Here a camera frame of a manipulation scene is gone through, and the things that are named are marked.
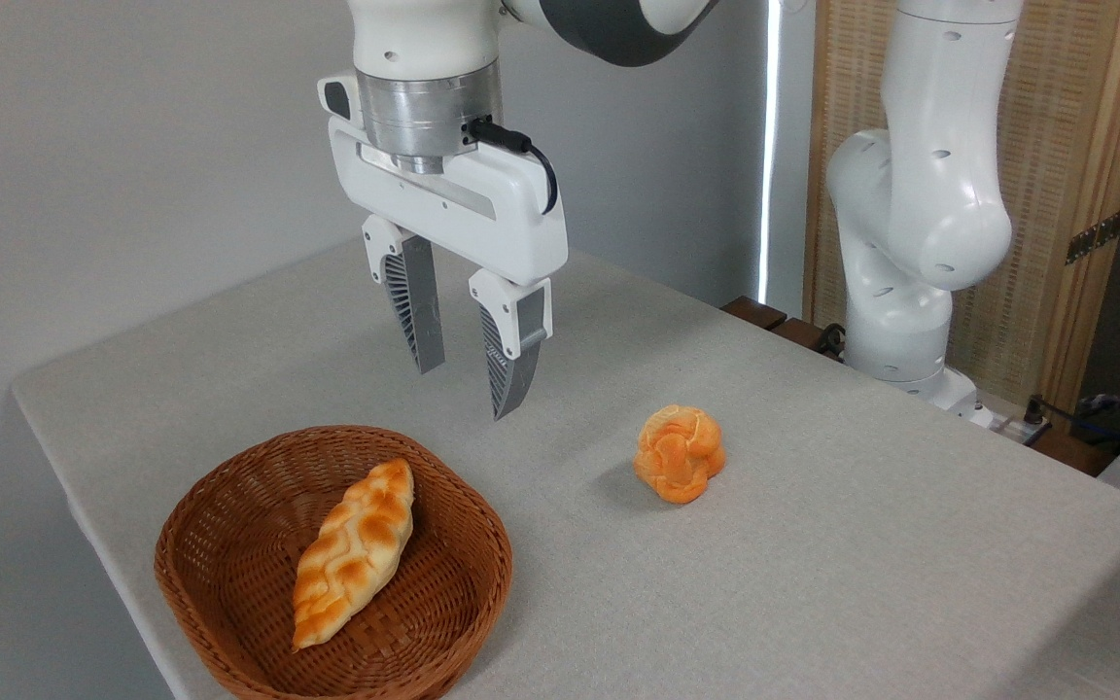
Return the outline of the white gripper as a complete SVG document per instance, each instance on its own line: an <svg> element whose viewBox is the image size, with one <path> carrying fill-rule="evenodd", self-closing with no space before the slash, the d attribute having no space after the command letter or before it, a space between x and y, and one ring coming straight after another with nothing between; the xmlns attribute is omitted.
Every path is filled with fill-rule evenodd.
<svg viewBox="0 0 1120 700"><path fill-rule="evenodd" d="M362 226L370 276L385 288L419 372L445 360L431 242L485 267L472 276L470 293L493 416L508 416L524 403L543 342L554 335L545 276L569 256L563 204L543 211L545 169L533 157L485 146L446 159L444 172L409 172L342 116L330 116L328 134L343 190L376 214Z"/></svg>

